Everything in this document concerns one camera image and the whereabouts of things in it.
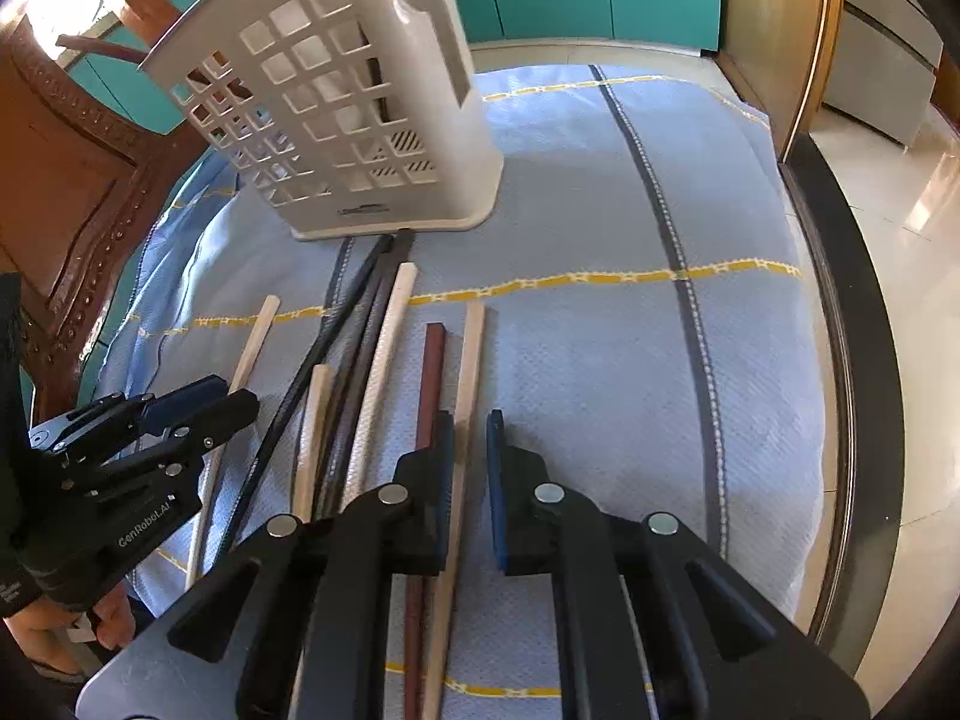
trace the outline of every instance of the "dark red stick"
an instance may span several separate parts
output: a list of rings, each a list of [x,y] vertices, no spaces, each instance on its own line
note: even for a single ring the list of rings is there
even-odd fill
[[[433,422],[440,408],[445,346],[446,328],[443,324],[428,324],[424,341],[424,366],[421,367],[421,399],[416,410],[416,449],[426,449],[433,440]],[[409,576],[403,616],[403,720],[419,720],[422,642],[424,577]]]

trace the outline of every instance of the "white chopstick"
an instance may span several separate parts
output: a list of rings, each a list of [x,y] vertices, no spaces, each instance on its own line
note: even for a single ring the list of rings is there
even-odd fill
[[[250,337],[247,338],[247,345],[244,346],[240,355],[240,362],[237,362],[237,368],[233,372],[233,379],[230,381],[230,392],[242,389],[246,386],[253,364],[263,346],[264,338],[267,337],[267,331],[274,322],[277,315],[277,309],[280,308],[280,298],[276,295],[267,295],[263,301],[263,307],[257,315],[256,322],[253,324],[253,330],[250,331]],[[193,521],[193,536],[190,538],[190,556],[186,565],[186,589],[194,584],[203,573],[203,548],[206,543],[206,532],[210,525],[210,514],[213,510],[213,490],[217,485],[217,476],[220,472],[220,459],[224,455],[225,443],[216,447],[208,455],[206,461],[206,474],[200,482],[200,513]]]
[[[387,376],[390,372],[390,362],[394,357],[397,338],[403,326],[403,315],[406,312],[407,303],[410,302],[410,295],[413,294],[415,280],[416,265],[411,262],[400,263],[394,288],[390,292],[390,301],[387,303],[387,313],[383,317],[380,336],[373,351],[367,387],[364,389],[363,401],[360,404],[360,415],[357,418],[353,447],[350,449],[350,460],[344,479],[344,493],[340,498],[341,512],[363,490],[367,465],[370,461],[370,449],[373,445],[373,423],[380,413],[383,391],[386,389]]]

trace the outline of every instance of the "yellow stripe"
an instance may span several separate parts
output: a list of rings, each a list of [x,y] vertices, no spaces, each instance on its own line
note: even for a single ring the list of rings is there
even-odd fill
[[[203,194],[201,194],[200,199],[205,200],[208,197],[216,197],[216,196],[220,196],[221,194],[225,194],[228,197],[232,197],[234,196],[234,194],[237,194],[237,190],[236,189],[211,189],[210,191],[205,191]],[[170,203],[170,207],[186,208],[186,204],[174,200],[172,203]]]
[[[771,271],[774,274],[802,278],[800,269],[786,263],[773,260],[763,260],[750,257],[742,260],[731,260],[710,265],[695,266],[686,271],[622,271],[622,272],[590,272],[578,271],[570,274],[557,274],[543,278],[519,278],[491,287],[475,288],[471,290],[453,290],[448,293],[434,293],[433,295],[415,295],[410,298],[410,305],[422,306],[427,303],[450,303],[460,300],[477,300],[479,298],[498,298],[516,290],[542,290],[552,287],[565,287],[569,284],[634,284],[648,281],[685,281],[704,276],[716,276],[733,271]]]
[[[385,670],[388,674],[402,674],[403,664],[387,661]],[[450,675],[443,678],[443,683],[457,693],[477,698],[560,698],[560,688],[484,688],[483,685],[458,682]]]
[[[422,306],[427,303],[455,303],[463,300],[477,300],[481,298],[501,298],[517,290],[545,290],[555,287],[566,287],[572,284],[594,284],[610,286],[616,284],[641,284],[651,281],[683,281],[693,278],[704,278],[720,274],[732,274],[739,271],[769,271],[772,274],[803,278],[803,274],[796,266],[776,260],[764,260],[760,257],[746,257],[741,260],[728,260],[709,265],[693,266],[686,271],[671,271],[658,269],[657,271],[571,271],[569,274],[555,274],[540,278],[518,278],[503,284],[494,284],[489,287],[475,287],[469,290],[450,290],[446,293],[429,293],[429,295],[414,295],[410,298],[411,306]],[[289,322],[291,319],[303,317],[323,317],[326,309],[323,306],[307,306],[277,314],[274,322]],[[142,322],[139,314],[127,314],[127,322]],[[256,322],[256,314],[248,317],[197,317],[183,327],[171,327],[168,330],[147,331],[142,327],[137,329],[141,338],[155,338],[156,336],[176,336],[188,332],[194,327],[239,327]]]
[[[762,124],[767,129],[770,129],[770,124],[766,121],[766,119],[763,119],[763,117],[757,116],[756,114],[752,114],[750,111],[745,110],[732,100],[726,98],[717,90],[710,89],[707,86],[702,86],[696,81],[676,79],[674,76],[625,76],[622,79],[606,79],[603,81],[573,81],[570,83],[550,84],[549,86],[525,86],[522,89],[514,89],[510,92],[496,92],[491,95],[484,95],[483,100],[484,103],[495,103],[496,100],[507,100],[507,98],[522,97],[522,95],[541,94],[544,92],[568,92],[571,89],[595,89],[598,86],[613,86],[613,84],[617,83],[642,83],[644,81],[676,81],[677,83],[688,83],[692,86],[699,86],[701,89],[706,89],[715,98],[717,98],[717,100],[720,100],[723,105],[733,108],[734,111],[741,114],[741,116],[744,118],[750,119],[751,122]]]
[[[296,311],[286,311],[282,314],[277,314],[274,317],[274,324],[277,322],[289,322],[291,319],[302,319],[303,317],[323,317],[325,313],[326,309],[323,308],[323,306],[307,306],[306,308],[296,309]],[[251,325],[253,322],[256,322],[256,318],[257,314],[249,317],[197,317],[183,327],[171,327],[168,330],[157,330],[157,332],[149,332],[142,327],[138,327],[136,332],[141,338],[179,336],[193,327],[240,327],[243,325]],[[127,314],[127,321],[142,322],[142,317],[139,314]]]
[[[176,568],[179,568],[179,570],[184,572],[184,574],[186,573],[186,565],[184,565],[179,560],[177,560],[173,555],[171,555],[165,549],[160,549],[160,547],[157,547],[157,549],[155,549],[154,552],[156,552],[157,555],[160,555],[160,557],[163,557],[163,560],[166,560],[166,562],[171,563],[171,565],[173,565]]]

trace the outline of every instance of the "metal screw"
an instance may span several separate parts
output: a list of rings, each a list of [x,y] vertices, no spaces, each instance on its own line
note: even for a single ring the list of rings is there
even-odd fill
[[[387,506],[395,506],[398,503],[403,503],[407,499],[407,488],[403,485],[384,485],[380,488],[380,492],[376,493],[376,497],[380,499],[381,503],[387,504]]]
[[[274,538],[286,538],[296,531],[296,517],[291,514],[277,514],[267,522],[267,533]]]
[[[534,490],[534,498],[541,503],[560,503],[565,495],[563,488],[552,482],[537,485]]]
[[[650,519],[647,520],[647,525],[658,536],[673,536],[680,530],[680,522],[677,521],[677,517],[667,512],[651,514]]]

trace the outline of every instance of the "white plastic basket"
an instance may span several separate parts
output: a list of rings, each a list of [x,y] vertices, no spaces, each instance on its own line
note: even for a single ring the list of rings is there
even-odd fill
[[[141,70],[301,240],[493,210],[503,157],[454,0],[198,0]]]

